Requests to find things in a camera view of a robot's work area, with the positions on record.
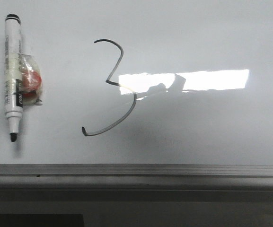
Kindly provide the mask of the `white black whiteboard marker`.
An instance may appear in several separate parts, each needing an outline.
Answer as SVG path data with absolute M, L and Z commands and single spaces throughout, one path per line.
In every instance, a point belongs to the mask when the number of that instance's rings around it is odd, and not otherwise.
M 15 142 L 23 115 L 23 82 L 21 72 L 21 20 L 16 14 L 5 18 L 5 116 L 9 124 L 10 141 Z

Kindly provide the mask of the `red magnet taped to marker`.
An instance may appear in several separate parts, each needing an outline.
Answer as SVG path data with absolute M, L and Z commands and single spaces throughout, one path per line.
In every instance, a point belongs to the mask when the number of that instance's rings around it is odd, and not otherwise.
M 41 100 L 43 81 L 40 68 L 32 55 L 22 54 L 20 72 L 22 74 L 21 94 L 24 105 L 41 106 L 43 104 Z

